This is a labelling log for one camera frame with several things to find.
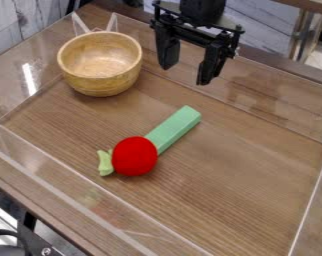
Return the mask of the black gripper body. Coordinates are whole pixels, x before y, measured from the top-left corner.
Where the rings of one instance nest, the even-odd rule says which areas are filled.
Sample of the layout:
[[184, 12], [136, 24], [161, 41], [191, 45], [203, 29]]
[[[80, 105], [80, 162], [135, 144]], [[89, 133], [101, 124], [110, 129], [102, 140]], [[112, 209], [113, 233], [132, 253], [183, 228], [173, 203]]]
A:
[[153, 0], [151, 28], [168, 29], [179, 40], [205, 47], [220, 41], [236, 48], [244, 28], [224, 15], [227, 0]]

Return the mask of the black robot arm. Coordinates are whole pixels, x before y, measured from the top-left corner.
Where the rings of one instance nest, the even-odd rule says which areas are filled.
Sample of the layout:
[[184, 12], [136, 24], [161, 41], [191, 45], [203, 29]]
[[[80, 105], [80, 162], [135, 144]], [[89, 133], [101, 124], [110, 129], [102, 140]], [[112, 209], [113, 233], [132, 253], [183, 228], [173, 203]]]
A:
[[157, 61], [164, 70], [179, 63], [180, 42], [205, 49], [197, 70], [197, 85], [208, 85], [220, 75], [227, 59], [233, 59], [244, 28], [224, 16], [227, 0], [153, 0]]

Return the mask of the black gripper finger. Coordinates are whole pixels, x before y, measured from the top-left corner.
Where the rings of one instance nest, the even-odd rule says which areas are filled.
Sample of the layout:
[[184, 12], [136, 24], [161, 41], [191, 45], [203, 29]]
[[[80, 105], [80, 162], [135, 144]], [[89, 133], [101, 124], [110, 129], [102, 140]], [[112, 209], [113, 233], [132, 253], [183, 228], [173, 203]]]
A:
[[208, 85], [219, 76], [228, 57], [228, 48], [213, 42], [205, 48], [204, 60], [199, 65], [197, 85]]
[[155, 35], [159, 64], [168, 70], [179, 62], [180, 41], [168, 29], [157, 29]]

